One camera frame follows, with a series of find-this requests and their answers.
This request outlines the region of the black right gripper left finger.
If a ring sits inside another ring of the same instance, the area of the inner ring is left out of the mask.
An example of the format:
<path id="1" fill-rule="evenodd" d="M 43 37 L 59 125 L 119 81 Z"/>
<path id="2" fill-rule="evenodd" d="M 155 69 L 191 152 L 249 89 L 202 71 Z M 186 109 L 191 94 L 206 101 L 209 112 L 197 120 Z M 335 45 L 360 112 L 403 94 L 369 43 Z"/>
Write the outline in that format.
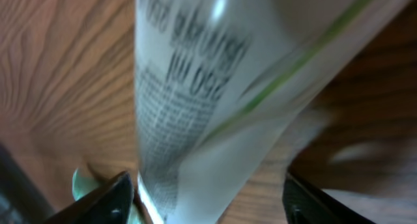
<path id="1" fill-rule="evenodd" d="M 132 180 L 127 172 L 121 172 L 45 224 L 127 224 L 133 203 Z"/>

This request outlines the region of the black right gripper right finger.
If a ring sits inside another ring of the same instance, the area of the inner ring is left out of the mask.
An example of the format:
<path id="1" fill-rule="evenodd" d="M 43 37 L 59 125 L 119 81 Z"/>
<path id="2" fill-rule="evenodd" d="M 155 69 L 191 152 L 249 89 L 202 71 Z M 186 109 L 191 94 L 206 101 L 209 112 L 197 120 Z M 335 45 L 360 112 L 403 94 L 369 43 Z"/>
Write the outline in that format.
<path id="1" fill-rule="evenodd" d="M 375 224 L 294 173 L 286 174 L 282 202 L 288 224 Z"/>

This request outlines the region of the mint green wipes pack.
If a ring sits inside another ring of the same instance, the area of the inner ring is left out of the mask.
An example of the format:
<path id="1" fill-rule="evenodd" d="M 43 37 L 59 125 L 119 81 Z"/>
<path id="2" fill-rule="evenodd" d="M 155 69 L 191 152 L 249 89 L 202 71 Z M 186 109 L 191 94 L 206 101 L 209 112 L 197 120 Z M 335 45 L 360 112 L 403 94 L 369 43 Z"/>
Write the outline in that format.
<path id="1" fill-rule="evenodd" d="M 104 185 L 109 178 L 100 174 L 93 174 L 91 176 L 84 175 L 81 169 L 76 169 L 72 175 L 72 196 L 75 201 L 80 200 L 88 193 L 92 192 L 101 185 Z M 146 224 L 143 216 L 139 213 L 137 207 L 133 204 L 130 208 L 127 224 Z"/>

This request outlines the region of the white tube gold cap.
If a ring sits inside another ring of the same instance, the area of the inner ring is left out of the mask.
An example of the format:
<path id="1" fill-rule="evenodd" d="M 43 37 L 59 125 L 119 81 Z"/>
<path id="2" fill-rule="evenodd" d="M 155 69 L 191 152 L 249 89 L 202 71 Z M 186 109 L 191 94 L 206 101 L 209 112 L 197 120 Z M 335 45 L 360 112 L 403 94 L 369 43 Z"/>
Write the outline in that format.
<path id="1" fill-rule="evenodd" d="M 278 138 L 410 0 L 136 0 L 138 193 L 215 223 Z"/>

